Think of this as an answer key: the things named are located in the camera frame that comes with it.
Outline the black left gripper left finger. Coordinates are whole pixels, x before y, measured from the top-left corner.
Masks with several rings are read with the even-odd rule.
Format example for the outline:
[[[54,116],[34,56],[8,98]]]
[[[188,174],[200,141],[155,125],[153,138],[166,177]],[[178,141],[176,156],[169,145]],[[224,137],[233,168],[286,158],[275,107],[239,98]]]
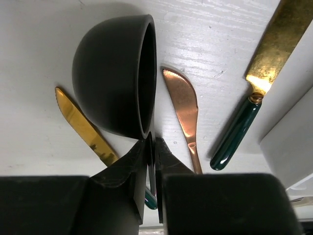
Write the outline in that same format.
[[[138,234],[149,156],[145,140],[92,177],[1,177],[1,234]]]

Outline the white three-compartment tray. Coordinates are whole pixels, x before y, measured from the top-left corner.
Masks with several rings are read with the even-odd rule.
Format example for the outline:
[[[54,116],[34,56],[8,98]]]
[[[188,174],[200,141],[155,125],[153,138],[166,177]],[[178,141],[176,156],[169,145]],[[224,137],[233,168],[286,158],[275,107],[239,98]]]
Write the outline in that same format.
[[[265,98],[260,148],[295,207],[313,204],[313,27],[309,26]]]

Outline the rose gold knife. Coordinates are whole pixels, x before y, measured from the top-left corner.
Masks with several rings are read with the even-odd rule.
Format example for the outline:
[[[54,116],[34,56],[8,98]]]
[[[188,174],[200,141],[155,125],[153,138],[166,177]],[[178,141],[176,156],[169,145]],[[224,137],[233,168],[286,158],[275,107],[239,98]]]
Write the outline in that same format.
[[[161,67],[162,75],[172,100],[196,174],[202,174],[197,152],[198,102],[196,92],[182,73],[169,67]]]

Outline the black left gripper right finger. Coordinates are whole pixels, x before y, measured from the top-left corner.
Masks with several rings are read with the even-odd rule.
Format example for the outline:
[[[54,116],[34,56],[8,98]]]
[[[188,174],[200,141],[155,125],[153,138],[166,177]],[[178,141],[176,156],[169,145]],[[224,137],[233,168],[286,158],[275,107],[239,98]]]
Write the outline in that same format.
[[[300,235],[281,182],[267,173],[195,174],[156,138],[159,221],[168,235]]]

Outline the black spoon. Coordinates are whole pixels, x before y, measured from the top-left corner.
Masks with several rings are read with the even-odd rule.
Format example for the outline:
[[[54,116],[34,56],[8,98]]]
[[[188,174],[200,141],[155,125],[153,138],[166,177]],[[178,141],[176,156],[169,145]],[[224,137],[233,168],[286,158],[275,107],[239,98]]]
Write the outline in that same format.
[[[72,64],[83,114],[109,133],[144,140],[152,134],[157,44],[151,15],[105,20],[82,38]]]

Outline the gold knife green handle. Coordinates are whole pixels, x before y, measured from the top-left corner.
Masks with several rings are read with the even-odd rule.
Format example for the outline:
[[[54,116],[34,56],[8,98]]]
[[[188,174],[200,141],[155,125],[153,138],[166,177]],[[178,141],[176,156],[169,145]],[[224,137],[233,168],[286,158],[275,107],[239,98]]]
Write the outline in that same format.
[[[55,87],[56,102],[64,119],[79,135],[86,145],[94,152],[98,159],[107,167],[116,166],[120,158],[106,139],[86,118],[76,103],[63,91]]]
[[[213,170],[223,170],[257,116],[265,95],[313,20],[311,0],[282,0],[271,17],[245,73],[252,91],[230,124],[214,156]]]

